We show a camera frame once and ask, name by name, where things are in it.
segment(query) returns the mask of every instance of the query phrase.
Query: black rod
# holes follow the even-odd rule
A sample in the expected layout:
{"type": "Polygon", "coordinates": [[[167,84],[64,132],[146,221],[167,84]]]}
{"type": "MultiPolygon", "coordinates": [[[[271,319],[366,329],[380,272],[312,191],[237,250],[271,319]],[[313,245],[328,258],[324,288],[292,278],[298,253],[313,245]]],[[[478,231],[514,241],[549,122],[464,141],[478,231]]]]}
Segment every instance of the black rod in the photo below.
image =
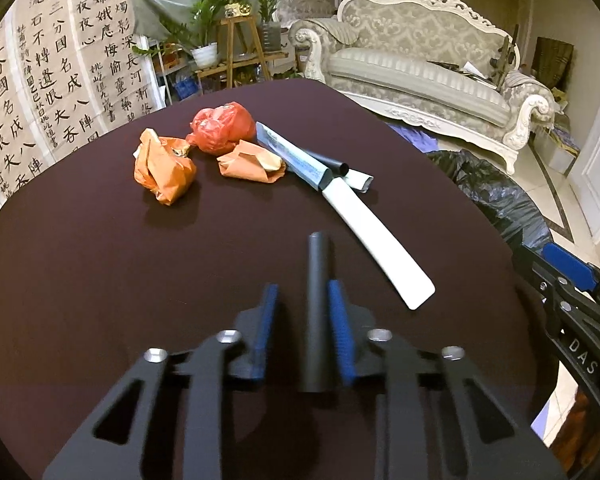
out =
{"type": "Polygon", "coordinates": [[[333,172],[333,176],[345,176],[349,173],[349,165],[346,162],[340,162],[334,158],[320,155],[320,153],[310,152],[309,150],[303,150],[307,155],[311,155],[315,160],[323,163],[327,168],[333,172]]]}
{"type": "Polygon", "coordinates": [[[334,389],[333,348],[329,322],[329,237],[324,232],[309,236],[306,280],[306,333],[301,391],[330,392],[334,389]]]}

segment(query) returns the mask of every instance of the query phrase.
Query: ornate sofa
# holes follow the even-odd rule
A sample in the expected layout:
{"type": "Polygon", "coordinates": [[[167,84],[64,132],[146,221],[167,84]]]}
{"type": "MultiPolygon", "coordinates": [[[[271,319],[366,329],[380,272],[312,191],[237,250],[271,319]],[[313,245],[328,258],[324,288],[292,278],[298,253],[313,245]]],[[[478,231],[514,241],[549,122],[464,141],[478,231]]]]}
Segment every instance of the ornate sofa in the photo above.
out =
{"type": "Polygon", "coordinates": [[[512,70],[496,92],[428,62],[469,61],[489,76],[506,36],[460,0],[343,0],[337,19],[299,20],[289,31],[294,46],[310,47],[305,77],[385,117],[497,153],[513,174],[530,120],[554,120],[549,89],[512,70]]]}
{"type": "Polygon", "coordinates": [[[273,12],[273,21],[280,27],[291,27],[305,18],[330,18],[335,7],[327,0],[279,0],[273,12]]]}

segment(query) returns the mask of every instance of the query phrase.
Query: black plastic bag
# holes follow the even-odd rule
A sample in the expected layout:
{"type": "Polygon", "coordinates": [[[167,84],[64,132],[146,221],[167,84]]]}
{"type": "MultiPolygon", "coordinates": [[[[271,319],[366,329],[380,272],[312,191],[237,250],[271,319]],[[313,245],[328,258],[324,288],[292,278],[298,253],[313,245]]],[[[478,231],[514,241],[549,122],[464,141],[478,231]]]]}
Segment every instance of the black plastic bag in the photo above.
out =
{"type": "Polygon", "coordinates": [[[554,241],[534,201],[493,164],[467,150],[427,156],[478,206],[512,250],[524,244],[539,253],[554,241]]]}

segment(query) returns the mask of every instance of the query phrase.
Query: silver bolt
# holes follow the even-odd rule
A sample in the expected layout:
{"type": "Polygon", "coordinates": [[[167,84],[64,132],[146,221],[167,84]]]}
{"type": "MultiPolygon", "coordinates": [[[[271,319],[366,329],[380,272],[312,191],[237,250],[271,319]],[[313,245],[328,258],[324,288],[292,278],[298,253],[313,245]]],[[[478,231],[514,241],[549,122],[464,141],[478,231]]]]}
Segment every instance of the silver bolt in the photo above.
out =
{"type": "Polygon", "coordinates": [[[461,346],[445,346],[441,350],[442,357],[450,361],[458,361],[464,357],[464,348],[461,346]]]}
{"type": "Polygon", "coordinates": [[[161,363],[167,358],[167,351],[162,348],[149,348],[144,353],[144,359],[150,363],[161,363]]]}
{"type": "Polygon", "coordinates": [[[391,333],[391,330],[387,330],[385,328],[375,328],[373,330],[369,330],[366,333],[366,336],[371,339],[371,341],[375,341],[377,343],[383,343],[389,341],[394,335],[391,333]]]}
{"type": "Polygon", "coordinates": [[[240,341],[242,334],[237,330],[221,330],[216,335],[216,339],[218,339],[221,343],[235,343],[236,341],[240,341]]]}

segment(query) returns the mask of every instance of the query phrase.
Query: round table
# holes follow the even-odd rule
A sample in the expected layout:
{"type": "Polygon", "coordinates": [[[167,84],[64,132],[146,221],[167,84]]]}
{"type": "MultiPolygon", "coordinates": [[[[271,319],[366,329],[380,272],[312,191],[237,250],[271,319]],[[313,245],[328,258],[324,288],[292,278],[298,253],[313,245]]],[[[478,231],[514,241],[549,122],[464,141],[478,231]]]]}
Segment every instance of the round table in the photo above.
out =
{"type": "Polygon", "coordinates": [[[245,478],[373,476],[374,424],[355,397],[330,409],[296,392],[303,355],[307,236],[325,230],[352,302],[415,347],[460,345],[494,391],[531,422],[556,381],[542,311],[510,250],[426,156],[326,85],[273,81],[202,96],[110,132],[15,193],[0,211],[0,440],[34,480],[115,381],[150,347],[195,348],[280,286],[267,386],[237,400],[245,478]],[[317,192],[294,174],[272,185],[222,177],[211,156],[173,206],[133,179],[147,127],[184,137],[195,113],[238,101],[282,136],[375,180],[363,202],[430,276],[409,311],[317,192]]]}

